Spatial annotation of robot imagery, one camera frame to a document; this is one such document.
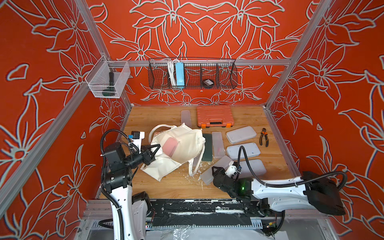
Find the pink pencil case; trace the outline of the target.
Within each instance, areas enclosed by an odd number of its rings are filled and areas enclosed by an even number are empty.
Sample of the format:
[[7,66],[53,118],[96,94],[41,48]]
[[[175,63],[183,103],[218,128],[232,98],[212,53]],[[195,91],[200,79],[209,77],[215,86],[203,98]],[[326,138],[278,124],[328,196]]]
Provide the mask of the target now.
[[178,145],[179,141],[177,139],[168,138],[162,146],[163,153],[169,157],[172,157]]

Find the dark green pencil case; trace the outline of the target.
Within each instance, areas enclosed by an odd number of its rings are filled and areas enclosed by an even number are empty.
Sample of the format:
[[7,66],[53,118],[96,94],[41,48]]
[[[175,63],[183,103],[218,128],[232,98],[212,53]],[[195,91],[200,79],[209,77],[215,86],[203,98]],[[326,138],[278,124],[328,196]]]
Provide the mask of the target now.
[[203,154],[203,162],[212,162],[213,161],[213,137],[212,134],[203,134],[205,138],[205,151]]

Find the translucent plastic pencil box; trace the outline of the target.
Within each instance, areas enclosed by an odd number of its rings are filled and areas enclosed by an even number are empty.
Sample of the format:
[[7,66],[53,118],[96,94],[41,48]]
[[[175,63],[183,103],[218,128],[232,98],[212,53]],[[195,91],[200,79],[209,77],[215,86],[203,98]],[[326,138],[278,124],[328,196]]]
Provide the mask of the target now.
[[226,155],[223,136],[221,132],[212,132],[213,152],[215,159],[221,159]]

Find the white canvas tote bag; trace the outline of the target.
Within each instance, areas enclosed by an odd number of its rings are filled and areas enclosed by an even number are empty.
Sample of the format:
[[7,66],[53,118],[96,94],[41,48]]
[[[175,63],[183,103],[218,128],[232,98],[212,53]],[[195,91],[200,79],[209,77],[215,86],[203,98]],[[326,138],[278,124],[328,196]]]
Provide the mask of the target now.
[[[179,141],[172,157],[165,155],[162,149],[168,138],[175,138]],[[152,145],[160,144],[161,148],[150,165],[142,165],[141,170],[143,172],[155,180],[161,181],[163,177],[188,163],[189,175],[194,176],[197,173],[202,162],[206,142],[201,129],[191,129],[185,124],[180,126],[161,124],[151,130],[149,140]]]

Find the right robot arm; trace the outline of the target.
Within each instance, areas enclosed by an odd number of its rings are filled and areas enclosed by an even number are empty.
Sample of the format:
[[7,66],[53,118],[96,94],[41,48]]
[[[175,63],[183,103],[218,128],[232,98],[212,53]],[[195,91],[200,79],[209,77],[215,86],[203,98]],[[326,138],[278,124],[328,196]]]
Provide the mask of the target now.
[[223,167],[212,167],[213,184],[229,197],[242,202],[245,207],[256,202],[256,210],[261,216],[267,211],[311,210],[330,216],[346,214],[341,190],[348,180],[345,172],[335,171],[318,175],[311,171],[299,177],[286,180],[265,181],[260,179],[251,167],[245,147],[239,149],[239,157],[245,158],[251,178],[240,178],[241,161],[231,166],[235,172]]

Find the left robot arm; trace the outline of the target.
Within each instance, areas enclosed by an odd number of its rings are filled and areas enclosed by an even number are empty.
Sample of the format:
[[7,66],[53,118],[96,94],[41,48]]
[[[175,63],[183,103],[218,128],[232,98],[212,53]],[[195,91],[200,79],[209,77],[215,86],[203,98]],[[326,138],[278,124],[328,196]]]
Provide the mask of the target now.
[[151,164],[161,146],[138,147],[129,141],[130,154],[126,155],[122,144],[115,142],[107,147],[104,141],[106,131],[100,141],[103,157],[101,193],[110,201],[112,218],[99,221],[98,225],[114,231],[115,240],[146,239],[146,217],[151,212],[151,202],[146,192],[133,193],[133,179],[141,164]]

